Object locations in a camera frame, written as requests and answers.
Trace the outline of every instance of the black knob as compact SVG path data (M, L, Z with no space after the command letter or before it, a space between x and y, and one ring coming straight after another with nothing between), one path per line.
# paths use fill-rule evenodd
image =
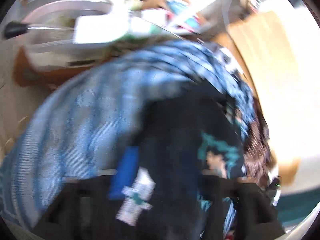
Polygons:
M25 34L27 32L27 28L27 23L9 22L4 28L3 37L5 39L11 39L21 34Z

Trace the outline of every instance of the teal graphic print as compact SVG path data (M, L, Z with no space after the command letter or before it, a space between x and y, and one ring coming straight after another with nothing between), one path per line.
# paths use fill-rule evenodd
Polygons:
M201 133L202 144L198 149L197 158L203 162L206 160L209 147L216 148L219 152L225 152L224 159L226 162L227 177L230 179L230 173L236 161L240 158L237 147L229 146L225 141L219 141L214 136L205 132Z

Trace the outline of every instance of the black handle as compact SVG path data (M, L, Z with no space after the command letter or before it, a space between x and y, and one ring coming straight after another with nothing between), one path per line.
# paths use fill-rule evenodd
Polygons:
M27 28L27 23L9 22L4 28L3 37L5 39L11 39L21 34L25 34L27 32Z

